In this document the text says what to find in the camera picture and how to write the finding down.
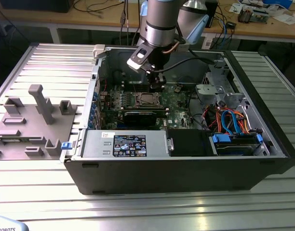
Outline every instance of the workbench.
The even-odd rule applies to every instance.
[[[29,47],[0,88],[0,120],[8,97],[35,104],[27,90],[42,84],[52,104],[70,100],[78,106],[69,137],[74,140],[95,64],[93,48]],[[294,87],[269,58],[233,54],[295,148]],[[23,221],[30,231],[295,231],[295,166],[250,191],[82,195],[59,160],[0,161],[0,215]]]
[[[87,0],[89,4],[101,3],[102,0]],[[227,12],[235,0],[220,0],[220,7],[223,14],[228,20],[237,23],[233,39],[248,39],[262,41],[278,41],[278,42],[295,42],[295,24],[287,25],[279,22],[274,18],[268,19],[267,24],[263,23],[238,23],[237,14]],[[104,8],[119,3],[117,0],[110,0],[101,4]],[[77,8],[86,10],[85,2],[80,1]],[[83,29],[83,30],[104,30],[119,31],[120,17],[123,5],[114,6],[103,10],[102,17],[91,15],[87,12],[80,12],[73,7],[68,13],[54,12],[38,12],[38,11],[22,11],[22,10],[4,10],[0,5],[0,9],[15,25],[18,26],[36,26],[49,28],[53,42],[61,43],[59,37],[59,28]],[[291,10],[295,10],[295,4],[292,4]],[[0,25],[8,22],[0,14]],[[138,9],[136,3],[129,3],[129,31],[135,32],[138,27]],[[202,34],[205,37],[202,48],[209,49],[212,39],[218,37],[222,29],[217,20],[213,20],[211,28],[206,28]]]

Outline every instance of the motherboard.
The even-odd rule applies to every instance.
[[[162,92],[129,89],[121,85],[100,93],[102,129],[194,128],[188,111],[190,92],[180,85],[166,85]]]

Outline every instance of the white label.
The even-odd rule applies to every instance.
[[[115,135],[115,132],[102,132],[101,138],[113,138]]]

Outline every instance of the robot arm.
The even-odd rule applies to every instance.
[[[200,38],[208,20],[204,3],[204,0],[149,0],[147,14],[146,2],[143,3],[139,47],[127,64],[136,71],[145,70],[152,88],[166,82],[162,73],[154,71],[163,69],[181,39],[175,34],[177,22],[190,44]]]

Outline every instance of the power supply label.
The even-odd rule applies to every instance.
[[[115,157],[147,156],[147,141],[144,135],[114,136],[113,155]]]

